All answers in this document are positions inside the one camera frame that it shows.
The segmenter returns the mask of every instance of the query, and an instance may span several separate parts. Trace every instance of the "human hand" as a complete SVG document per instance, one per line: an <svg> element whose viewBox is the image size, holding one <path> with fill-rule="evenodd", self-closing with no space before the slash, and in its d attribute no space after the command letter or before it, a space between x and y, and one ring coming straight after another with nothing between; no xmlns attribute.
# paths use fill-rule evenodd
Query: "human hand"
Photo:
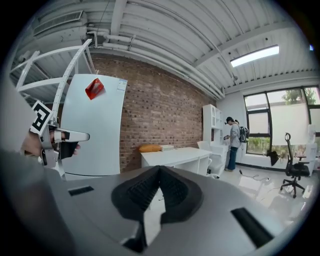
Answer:
<svg viewBox="0 0 320 256"><path fill-rule="evenodd" d="M61 139L62 140L66 139L66 134L63 131L61 132ZM54 143L55 143L55 132L53 130L50 131L50 140L51 140L51 143L52 143L52 146L53 146ZM81 146L78 144L78 145L76 145L75 149L79 150L79 149L81 149ZM76 150L73 151L73 154L75 156L78 154L78 152Z"/></svg>
<svg viewBox="0 0 320 256"><path fill-rule="evenodd" d="M55 144L54 134L55 134L54 131L50 131L50 140L51 140L52 146L54 146ZM62 139L66 138L66 135L64 132L61 133L61 138ZM76 145L75 149L79 150L80 148L81 148L80 145ZM42 148L39 135L29 131L22 143L21 149L31 153L32 155L35 155L36 157L40 157L41 151L43 148Z"/></svg>

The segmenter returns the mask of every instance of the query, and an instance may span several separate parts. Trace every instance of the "gray jacket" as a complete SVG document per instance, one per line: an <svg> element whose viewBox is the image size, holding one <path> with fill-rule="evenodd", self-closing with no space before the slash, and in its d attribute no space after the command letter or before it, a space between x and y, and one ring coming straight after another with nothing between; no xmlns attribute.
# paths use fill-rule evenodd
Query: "gray jacket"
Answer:
<svg viewBox="0 0 320 256"><path fill-rule="evenodd" d="M239 148L240 146L240 127L234 123L230 130L230 147Z"/></svg>

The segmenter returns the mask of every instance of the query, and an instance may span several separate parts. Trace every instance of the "black slot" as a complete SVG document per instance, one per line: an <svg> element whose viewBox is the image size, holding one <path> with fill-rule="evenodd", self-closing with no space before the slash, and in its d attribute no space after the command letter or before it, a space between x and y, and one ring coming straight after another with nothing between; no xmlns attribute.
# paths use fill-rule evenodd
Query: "black slot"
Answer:
<svg viewBox="0 0 320 256"><path fill-rule="evenodd" d="M274 238L245 208L234 209L231 213L257 248Z"/></svg>
<svg viewBox="0 0 320 256"><path fill-rule="evenodd" d="M70 194L70 196L77 196L83 193L87 193L94 190L91 186L83 186L83 187L79 187L79 188L73 188L73 189L69 189L68 192Z"/></svg>

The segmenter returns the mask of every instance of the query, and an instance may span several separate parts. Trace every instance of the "fridge label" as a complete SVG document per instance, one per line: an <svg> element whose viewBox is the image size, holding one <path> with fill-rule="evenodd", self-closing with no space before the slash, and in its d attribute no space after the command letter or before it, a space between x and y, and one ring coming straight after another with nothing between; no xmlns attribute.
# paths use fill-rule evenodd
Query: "fridge label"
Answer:
<svg viewBox="0 0 320 256"><path fill-rule="evenodd" d="M119 91L125 91L125 90L126 90L126 86L127 86L127 80L120 79L117 89L118 89Z"/></svg>

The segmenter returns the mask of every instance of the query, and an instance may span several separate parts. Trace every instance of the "black office chair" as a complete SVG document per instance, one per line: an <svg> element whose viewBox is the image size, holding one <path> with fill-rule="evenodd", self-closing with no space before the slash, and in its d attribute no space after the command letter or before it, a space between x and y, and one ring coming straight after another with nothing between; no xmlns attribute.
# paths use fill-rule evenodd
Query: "black office chair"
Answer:
<svg viewBox="0 0 320 256"><path fill-rule="evenodd" d="M288 144L288 152L289 152L288 162L285 167L285 174L287 176L292 176L291 178L294 178L294 180L284 179L283 184L285 184L286 182L288 182L288 183L285 185L282 185L280 190L282 190L283 187L293 186L293 190L294 190L293 198L296 198L296 187L303 190L302 194L305 192L305 188L297 183L297 178L300 181L301 176L307 177L310 175L308 166L305 166L305 164L309 164L309 162L302 162L301 159L305 158L305 156L298 156L299 162L293 164L294 157L293 157L292 150L291 150L291 144L290 144L291 135L290 135L290 133L286 132L284 139L285 139L286 143Z"/></svg>

